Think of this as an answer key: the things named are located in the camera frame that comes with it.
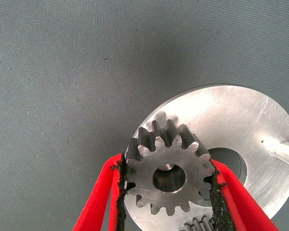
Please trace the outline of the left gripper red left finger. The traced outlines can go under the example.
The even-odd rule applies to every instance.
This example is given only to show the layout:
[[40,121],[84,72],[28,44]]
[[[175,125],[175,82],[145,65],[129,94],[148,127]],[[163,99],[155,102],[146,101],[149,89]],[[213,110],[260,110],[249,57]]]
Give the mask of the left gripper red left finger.
[[124,189],[123,172],[125,166],[126,162],[123,154],[117,154],[105,162],[73,230],[100,231],[109,196],[111,201],[108,229],[110,231],[124,230],[126,219],[124,197],[126,190]]

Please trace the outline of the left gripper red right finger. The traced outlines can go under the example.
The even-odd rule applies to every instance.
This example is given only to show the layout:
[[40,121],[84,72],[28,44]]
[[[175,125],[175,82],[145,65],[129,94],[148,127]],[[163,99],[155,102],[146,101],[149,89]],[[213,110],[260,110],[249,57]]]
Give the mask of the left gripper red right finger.
[[211,160],[216,171],[211,178],[210,198],[215,231],[276,231],[278,228],[264,213],[233,171]]

